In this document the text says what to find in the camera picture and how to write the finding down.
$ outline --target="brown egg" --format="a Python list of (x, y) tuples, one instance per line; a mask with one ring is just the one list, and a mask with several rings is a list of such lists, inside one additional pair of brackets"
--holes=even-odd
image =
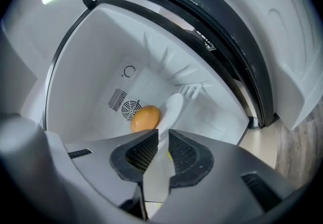
[(133, 133), (154, 129), (159, 122), (160, 112), (154, 105), (147, 105), (138, 110), (131, 121)]

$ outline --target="wooden floor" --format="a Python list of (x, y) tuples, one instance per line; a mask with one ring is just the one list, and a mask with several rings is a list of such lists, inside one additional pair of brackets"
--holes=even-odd
[(294, 130), (280, 120), (273, 125), (278, 137), (275, 169), (299, 188), (313, 178), (323, 157), (323, 99)]

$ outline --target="egg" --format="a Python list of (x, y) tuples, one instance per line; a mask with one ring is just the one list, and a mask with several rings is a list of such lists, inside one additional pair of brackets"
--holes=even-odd
[(131, 131), (135, 133), (143, 130), (154, 129), (159, 122), (159, 118), (160, 112), (156, 106), (144, 106), (134, 115), (131, 121)]

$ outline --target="fan vent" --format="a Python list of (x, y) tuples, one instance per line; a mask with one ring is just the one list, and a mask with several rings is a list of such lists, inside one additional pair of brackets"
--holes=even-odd
[(127, 119), (128, 121), (131, 121), (139, 109), (141, 109), (139, 100), (138, 101), (131, 100), (131, 101), (127, 101), (122, 105), (121, 113), (125, 119)]
[(126, 92), (121, 89), (116, 89), (108, 103), (109, 107), (117, 112), (126, 96)]

